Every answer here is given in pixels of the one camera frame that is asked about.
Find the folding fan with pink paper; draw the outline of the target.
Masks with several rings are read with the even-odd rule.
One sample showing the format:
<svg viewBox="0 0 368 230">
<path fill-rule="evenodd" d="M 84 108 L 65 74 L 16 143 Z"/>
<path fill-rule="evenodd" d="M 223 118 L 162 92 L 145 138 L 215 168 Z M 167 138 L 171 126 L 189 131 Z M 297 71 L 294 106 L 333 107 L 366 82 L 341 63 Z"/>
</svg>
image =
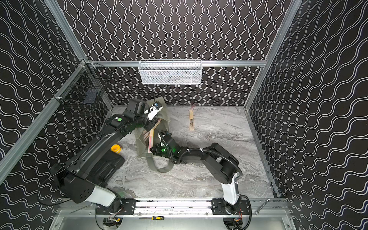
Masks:
<svg viewBox="0 0 368 230">
<path fill-rule="evenodd" d="M 159 125 L 160 122 L 161 122 L 161 119 L 158 119 L 155 126 L 149 132 L 150 134 L 149 134 L 148 153 L 151 153 L 151 148 L 153 147 L 153 142 L 154 142 L 154 130 Z"/>
</svg>

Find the olive green tote bag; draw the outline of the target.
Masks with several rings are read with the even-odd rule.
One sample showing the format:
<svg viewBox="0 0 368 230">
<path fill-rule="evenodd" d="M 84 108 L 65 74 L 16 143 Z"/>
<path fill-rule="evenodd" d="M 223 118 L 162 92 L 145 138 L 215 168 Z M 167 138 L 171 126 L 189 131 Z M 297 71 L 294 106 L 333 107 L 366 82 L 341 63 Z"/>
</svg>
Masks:
<svg viewBox="0 0 368 230">
<path fill-rule="evenodd" d="M 170 131 L 170 118 L 167 113 L 167 105 L 165 99 L 161 97 L 157 97 L 155 99 L 152 99 L 150 101 L 147 101 L 146 103 L 150 106 L 152 106 L 153 102 L 159 102 L 163 105 L 163 109 L 158 114 L 158 119 L 161 119 L 160 122 L 158 122 L 158 125 L 154 129 L 154 137 L 153 137 L 153 145 L 160 143 L 160 139 L 158 137 L 157 131 L 163 130 L 163 131 Z M 153 159 L 153 153 L 149 152 L 149 131 L 146 131 L 145 128 L 137 128 L 134 131 L 135 137 L 136 137 L 136 147 L 137 147 L 137 155 L 139 158 L 145 158 L 148 164 L 148 167 L 159 173 L 167 173 L 172 170 L 174 164 L 169 160 L 169 163 L 166 167 L 158 168 L 155 165 L 155 161 Z"/>
</svg>

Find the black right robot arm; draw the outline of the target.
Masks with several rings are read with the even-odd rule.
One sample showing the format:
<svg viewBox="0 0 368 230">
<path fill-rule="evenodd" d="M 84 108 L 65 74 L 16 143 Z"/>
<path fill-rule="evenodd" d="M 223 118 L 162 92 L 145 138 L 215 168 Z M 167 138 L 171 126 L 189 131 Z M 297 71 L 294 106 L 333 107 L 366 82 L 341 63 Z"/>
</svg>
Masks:
<svg viewBox="0 0 368 230">
<path fill-rule="evenodd" d="M 238 179 L 243 176 L 239 161 L 218 143 L 212 143 L 206 148 L 188 148 L 180 146 L 172 134 L 160 130 L 159 143 L 149 147 L 149 152 L 155 156 L 169 159 L 164 168 L 157 168 L 161 173 L 172 170 L 174 165 L 198 163 L 204 165 L 211 175 L 221 183 L 223 199 L 221 206 L 214 207 L 219 213 L 227 215 L 240 214 L 240 194 Z"/>
</svg>

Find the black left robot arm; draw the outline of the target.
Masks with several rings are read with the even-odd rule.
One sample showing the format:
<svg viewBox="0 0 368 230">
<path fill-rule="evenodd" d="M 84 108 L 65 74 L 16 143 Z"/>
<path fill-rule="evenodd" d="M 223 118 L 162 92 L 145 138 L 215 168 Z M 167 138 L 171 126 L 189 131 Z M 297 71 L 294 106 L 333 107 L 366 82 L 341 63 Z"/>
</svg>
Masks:
<svg viewBox="0 0 368 230">
<path fill-rule="evenodd" d="M 122 114 L 112 115 L 102 131 L 87 146 L 65 163 L 52 166 L 51 174 L 57 189 L 73 202 L 92 202 L 107 207 L 111 212 L 121 209 L 120 196 L 90 179 L 103 172 L 102 158 L 117 141 L 137 128 L 150 131 L 158 121 L 163 105 L 158 101 L 146 103 L 131 99 Z"/>
</svg>

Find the yellow tape roll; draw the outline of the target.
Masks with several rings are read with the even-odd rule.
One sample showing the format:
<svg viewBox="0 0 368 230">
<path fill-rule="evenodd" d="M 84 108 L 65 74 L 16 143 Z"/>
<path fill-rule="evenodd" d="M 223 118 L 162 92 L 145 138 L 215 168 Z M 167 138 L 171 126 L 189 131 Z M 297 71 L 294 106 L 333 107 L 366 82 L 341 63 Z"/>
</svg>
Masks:
<svg viewBox="0 0 368 230">
<path fill-rule="evenodd" d="M 121 150 L 122 150 L 122 148 L 118 145 L 118 144 L 115 144 L 115 145 L 113 145 L 112 147 L 111 147 L 111 149 L 110 149 L 112 152 L 114 152 L 114 153 L 120 153 L 121 152 Z"/>
</svg>

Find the horizontal aluminium back bar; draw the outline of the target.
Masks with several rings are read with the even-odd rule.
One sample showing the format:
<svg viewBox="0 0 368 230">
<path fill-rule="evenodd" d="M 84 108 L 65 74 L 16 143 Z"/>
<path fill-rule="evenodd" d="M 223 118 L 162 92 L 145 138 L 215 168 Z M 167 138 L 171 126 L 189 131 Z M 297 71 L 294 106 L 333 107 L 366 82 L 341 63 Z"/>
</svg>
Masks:
<svg viewBox="0 0 368 230">
<path fill-rule="evenodd" d="M 133 67 L 156 65 L 158 67 L 265 67 L 265 60 L 140 60 L 140 61 L 87 61 L 105 67 Z"/>
</svg>

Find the left aluminium side bar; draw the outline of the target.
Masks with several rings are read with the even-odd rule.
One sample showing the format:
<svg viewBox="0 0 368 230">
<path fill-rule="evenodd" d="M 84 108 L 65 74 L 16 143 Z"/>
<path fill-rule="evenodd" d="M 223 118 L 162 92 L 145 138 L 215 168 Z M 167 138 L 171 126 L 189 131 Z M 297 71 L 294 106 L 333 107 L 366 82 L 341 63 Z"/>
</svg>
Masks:
<svg viewBox="0 0 368 230">
<path fill-rule="evenodd" d="M 55 96 L 51 98 L 45 108 L 40 112 L 36 119 L 31 123 L 27 130 L 21 135 L 18 141 L 1 160 L 1 183 L 4 182 L 15 165 L 25 154 L 26 150 L 30 147 L 32 142 L 49 121 L 51 116 L 60 106 L 60 103 L 57 99 L 70 90 L 69 88 L 72 87 L 73 84 L 78 80 L 80 73 L 84 71 L 85 67 L 85 64 L 80 64 L 75 68 L 74 72 L 56 92 Z"/>
</svg>

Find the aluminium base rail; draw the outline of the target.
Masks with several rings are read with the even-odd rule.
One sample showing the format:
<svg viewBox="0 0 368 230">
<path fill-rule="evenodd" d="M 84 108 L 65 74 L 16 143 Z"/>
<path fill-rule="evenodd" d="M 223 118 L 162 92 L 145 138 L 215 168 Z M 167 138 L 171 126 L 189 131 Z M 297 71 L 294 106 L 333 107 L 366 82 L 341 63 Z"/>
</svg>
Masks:
<svg viewBox="0 0 368 230">
<path fill-rule="evenodd" d="M 106 217 L 150 218 L 237 218 L 247 217 L 252 210 L 256 217 L 282 217 L 289 208 L 285 199 L 250 198 L 238 200 L 233 208 L 227 208 L 222 198 L 124 198 L 117 214 L 98 205 L 96 214 Z"/>
</svg>

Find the yellow handled screwdriver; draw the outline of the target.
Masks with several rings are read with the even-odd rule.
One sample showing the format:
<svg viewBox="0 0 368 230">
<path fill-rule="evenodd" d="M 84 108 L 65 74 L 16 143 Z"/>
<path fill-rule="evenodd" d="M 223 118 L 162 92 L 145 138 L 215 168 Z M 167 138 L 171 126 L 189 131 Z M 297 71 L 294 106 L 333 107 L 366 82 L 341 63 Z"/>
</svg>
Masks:
<svg viewBox="0 0 368 230">
<path fill-rule="evenodd" d="M 151 219 L 151 220 L 164 220 L 163 216 L 153 216 L 153 217 L 140 217 L 139 219 Z"/>
</svg>

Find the aluminium corner frame post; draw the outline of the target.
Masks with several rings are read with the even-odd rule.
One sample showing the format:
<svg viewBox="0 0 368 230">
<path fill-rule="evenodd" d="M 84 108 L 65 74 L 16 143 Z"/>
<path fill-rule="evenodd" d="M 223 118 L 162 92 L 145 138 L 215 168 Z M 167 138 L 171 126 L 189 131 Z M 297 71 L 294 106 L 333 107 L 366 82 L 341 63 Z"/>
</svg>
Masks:
<svg viewBox="0 0 368 230">
<path fill-rule="evenodd" d="M 64 36 L 70 46 L 72 47 L 74 54 L 79 60 L 86 61 L 87 55 L 83 51 L 80 42 L 78 41 L 71 25 L 69 24 L 63 10 L 61 9 L 60 5 L 56 0 L 45 0 L 44 1 L 46 6 L 48 7 L 49 11 L 53 15 L 57 25 L 60 27 Z"/>
</svg>

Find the right aluminium frame post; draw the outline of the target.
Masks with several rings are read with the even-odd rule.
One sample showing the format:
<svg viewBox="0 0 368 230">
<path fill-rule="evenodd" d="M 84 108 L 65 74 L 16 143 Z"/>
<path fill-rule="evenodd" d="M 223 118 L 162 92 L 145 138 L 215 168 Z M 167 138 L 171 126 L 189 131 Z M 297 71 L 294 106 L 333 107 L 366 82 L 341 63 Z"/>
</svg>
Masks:
<svg viewBox="0 0 368 230">
<path fill-rule="evenodd" d="M 277 31 L 277 34 L 274 38 L 274 41 L 273 43 L 271 44 L 271 47 L 270 47 L 270 50 L 266 56 L 266 59 L 265 59 L 265 66 L 262 67 L 260 69 L 260 72 L 255 80 L 255 83 L 249 93 L 249 96 L 247 98 L 247 101 L 244 105 L 244 108 L 245 110 L 249 110 L 255 97 L 256 97 L 256 94 L 257 92 L 259 91 L 261 85 L 262 85 L 262 82 L 263 80 L 265 79 L 266 77 L 266 74 L 268 72 L 268 70 L 270 69 L 276 55 L 277 55 L 277 52 L 288 32 L 288 30 L 290 29 L 290 26 L 293 22 L 293 19 L 296 15 L 296 13 L 298 12 L 300 6 L 302 4 L 302 0 L 293 0 L 290 2 L 290 5 L 288 7 L 288 10 L 285 12 L 285 15 L 284 15 L 284 18 L 280 24 L 280 27 Z"/>
</svg>

